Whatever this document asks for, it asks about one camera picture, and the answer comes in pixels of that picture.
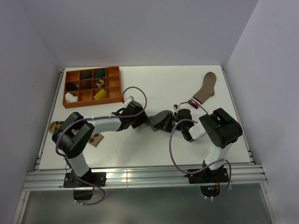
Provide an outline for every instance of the glass panel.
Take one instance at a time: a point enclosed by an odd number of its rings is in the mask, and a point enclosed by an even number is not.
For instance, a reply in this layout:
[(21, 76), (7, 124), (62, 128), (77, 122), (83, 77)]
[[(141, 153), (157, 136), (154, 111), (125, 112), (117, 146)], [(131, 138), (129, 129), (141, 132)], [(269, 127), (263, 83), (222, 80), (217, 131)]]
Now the glass panel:
[(71, 190), (33, 191), (29, 195), (22, 223), (271, 223), (259, 184), (232, 187), (232, 190), (214, 202), (204, 200), (199, 195), (198, 186), (111, 189), (107, 190), (103, 202), (92, 206), (74, 204)]

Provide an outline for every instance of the metal frame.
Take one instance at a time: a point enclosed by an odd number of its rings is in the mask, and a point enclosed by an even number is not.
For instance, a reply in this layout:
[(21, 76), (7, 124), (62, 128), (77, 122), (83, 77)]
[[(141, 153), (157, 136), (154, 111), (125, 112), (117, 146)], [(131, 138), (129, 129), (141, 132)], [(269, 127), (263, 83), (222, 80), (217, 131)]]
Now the metal frame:
[(13, 224), (21, 224), (23, 215), (25, 212), (25, 208), (27, 205), (28, 197), (29, 197), (29, 191), (22, 191), (20, 195), (20, 199), (17, 205), (17, 208), (14, 213), (14, 219), (13, 219)]
[(55, 94), (54, 94), (54, 98), (53, 98), (53, 102), (52, 102), (52, 106), (51, 106), (51, 110), (50, 110), (50, 114), (49, 114), (49, 118), (48, 118), (48, 121), (47, 121), (45, 131), (43, 133), (43, 140), (42, 140), (42, 143), (41, 143), (41, 147), (39, 149), (38, 156), (42, 156), (42, 154), (43, 154), (43, 146), (44, 146), (45, 141), (46, 141), (46, 137), (47, 137), (47, 134), (48, 134), (48, 127), (49, 127), (49, 124), (50, 124), (51, 119), (52, 119), (55, 103), (56, 103), (56, 100), (57, 100), (57, 96), (58, 96), (58, 92), (59, 92), (59, 88), (60, 88), (63, 76), (64, 76), (64, 69), (61, 69), (58, 84), (57, 84), (57, 87), (56, 87), (56, 91), (55, 91)]
[(276, 209), (274, 200), (272, 198), (272, 194), (270, 192), (268, 183), (261, 183), (261, 188), (263, 191), (263, 197), (265, 199), (272, 223), (281, 224), (281, 220), (278, 211)]
[[(224, 67), (222, 66), (221, 68), (228, 87), (230, 97), (234, 105), (237, 118), (240, 122), (240, 125), (242, 125), (239, 114), (237, 112), (237, 108), (235, 106), (235, 102), (230, 87), (228, 85), (228, 80), (224, 71)], [(30, 191), (73, 190), (73, 189), (63, 188), (63, 182), (65, 176), (64, 169), (52, 170), (52, 171), (39, 170), (39, 163), (43, 153), (43, 146), (44, 146), (46, 135), (48, 133), (48, 126), (52, 118), (52, 114), (55, 107), (55, 102), (57, 99), (59, 88), (62, 82), (63, 74), (64, 74), (64, 69), (61, 69), (60, 78), (53, 99), (49, 119), (41, 143), (39, 156), (36, 161), (35, 171), (29, 172), (26, 175), (24, 185), (22, 188), (22, 193), (13, 219), (14, 224), (21, 223), (22, 221)], [(271, 216), (271, 220), (273, 223), (279, 224), (280, 219), (277, 210), (275, 208), (273, 199), (271, 197), (271, 194), (269, 192), (269, 187), (267, 184), (265, 173), (263, 171), (263, 167), (262, 165), (256, 165), (254, 163), (245, 134), (243, 134), (243, 136), (245, 139), (245, 144), (248, 149), (251, 162), (232, 164), (232, 184), (260, 183)], [(184, 170), (190, 168), (201, 168), (201, 167), (202, 165), (181, 166), (181, 168)], [(92, 169), (92, 171), (107, 173), (107, 181), (105, 187), (103, 187), (104, 189), (192, 186), (189, 184), (188, 178), (185, 178), (184, 174), (177, 171), (176, 168), (173, 166), (145, 167), (145, 168), (97, 168), (97, 169)]]
[(225, 79), (225, 82), (226, 82), (226, 85), (228, 86), (228, 92), (230, 94), (230, 98), (232, 99), (232, 102), (233, 102), (233, 105), (234, 105), (234, 109), (235, 109), (235, 113), (237, 115), (237, 118), (238, 118), (238, 121), (243, 129), (243, 138), (245, 140), (245, 145), (246, 145), (246, 148), (250, 150), (249, 148), (249, 145), (248, 145), (248, 142), (247, 142), (247, 139), (246, 139), (246, 136), (245, 136), (245, 133), (244, 133), (244, 128), (243, 128), (243, 125), (241, 123), (241, 119), (240, 119), (240, 116), (239, 116), (239, 113), (238, 113), (238, 110), (237, 110), (237, 107), (235, 105), (235, 101), (234, 101), (234, 97), (233, 97), (233, 94), (232, 94), (232, 91), (230, 90), (230, 87), (229, 87), (229, 84), (228, 84), (228, 78), (226, 77), (226, 73), (225, 73), (225, 67), (224, 66), (221, 66), (221, 69), (222, 69), (222, 73), (224, 75), (224, 79)]
[[(182, 169), (201, 168), (201, 165), (182, 166)], [(188, 178), (173, 166), (147, 168), (92, 169), (93, 172), (106, 172), (104, 189), (152, 188), (189, 186)], [(73, 190), (63, 188), (65, 170), (35, 171), (27, 173), (23, 190)], [(266, 183), (262, 165), (233, 165), (232, 184)]]

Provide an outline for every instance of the white wall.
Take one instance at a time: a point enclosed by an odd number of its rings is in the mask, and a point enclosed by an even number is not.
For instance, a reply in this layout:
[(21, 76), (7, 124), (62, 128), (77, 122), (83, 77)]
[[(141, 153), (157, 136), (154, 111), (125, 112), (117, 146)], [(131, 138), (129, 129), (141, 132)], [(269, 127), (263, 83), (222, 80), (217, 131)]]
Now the white wall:
[(60, 66), (225, 65), (257, 0), (20, 0)]
[(249, 146), (283, 223), (299, 222), (298, 9), (298, 0), (259, 0), (227, 64)]
[(35, 165), (58, 69), (23, 8), (0, 1), (0, 223), (12, 221)]

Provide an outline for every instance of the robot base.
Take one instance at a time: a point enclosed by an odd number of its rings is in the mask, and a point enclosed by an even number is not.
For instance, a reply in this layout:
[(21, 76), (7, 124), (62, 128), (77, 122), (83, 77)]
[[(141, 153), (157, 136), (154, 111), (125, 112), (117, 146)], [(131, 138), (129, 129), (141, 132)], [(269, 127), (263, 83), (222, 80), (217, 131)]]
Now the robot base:
[[(105, 186), (105, 183), (106, 183), (106, 173), (105, 172), (91, 173), (90, 175), (91, 175), (90, 183), (95, 184), (99, 187)], [(81, 188), (81, 187), (90, 187), (90, 186), (77, 180), (72, 173), (65, 174), (64, 188)]]
[[(194, 172), (199, 169), (189, 169), (188, 172)], [(216, 175), (211, 175), (209, 177), (204, 177), (202, 173), (194, 174), (194, 175), (185, 175), (185, 177), (189, 178), (189, 184), (195, 183), (215, 183), (217, 178), (219, 178), (220, 183), (228, 182), (228, 172), (224, 167), (220, 167), (217, 169)]]

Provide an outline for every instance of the white table surface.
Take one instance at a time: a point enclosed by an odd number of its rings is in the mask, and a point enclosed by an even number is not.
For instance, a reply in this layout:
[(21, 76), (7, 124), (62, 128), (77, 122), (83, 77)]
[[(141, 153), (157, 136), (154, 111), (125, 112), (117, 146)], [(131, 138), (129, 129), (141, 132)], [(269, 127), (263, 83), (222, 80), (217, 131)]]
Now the white table surface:
[[(66, 68), (66, 71), (89, 68)], [(211, 71), (217, 76), (215, 95), (209, 98), (203, 107), (212, 113), (213, 110), (222, 107), (234, 119), (237, 115), (226, 85), (221, 67), (216, 66), (140, 66), (120, 67), (122, 89), (129, 86), (141, 88), (147, 95), (148, 116), (157, 114), (162, 110), (172, 110), (174, 104), (188, 101), (202, 86), (204, 75)], [(86, 106), (65, 109), (62, 105), (64, 77), (60, 85), (52, 121), (63, 121), (72, 112), (79, 112), (83, 116), (100, 116), (115, 112), (121, 108), (122, 103)], [(129, 90), (125, 97), (133, 95), (135, 100), (144, 105), (144, 98), (138, 90)], [(201, 109), (195, 109), (189, 105), (183, 106), (191, 110), (192, 118), (198, 121), (198, 117), (204, 115)], [(102, 133), (104, 139), (93, 147), (87, 144), (84, 156), (92, 168), (117, 168), (117, 167), (144, 167), (172, 165), (169, 155), (169, 133), (154, 132), (147, 125), (137, 129), (130, 127), (121, 132)], [(62, 169), (65, 161), (55, 153), (55, 144), (51, 140), (52, 134), (48, 132), (40, 169)], [(180, 132), (176, 132), (172, 139), (174, 158), (179, 165), (201, 164), (208, 154), (211, 145), (208, 136), (195, 142), (187, 142)], [(241, 136), (231, 147), (227, 154), (227, 160), (231, 163), (250, 162), (244, 138)]]

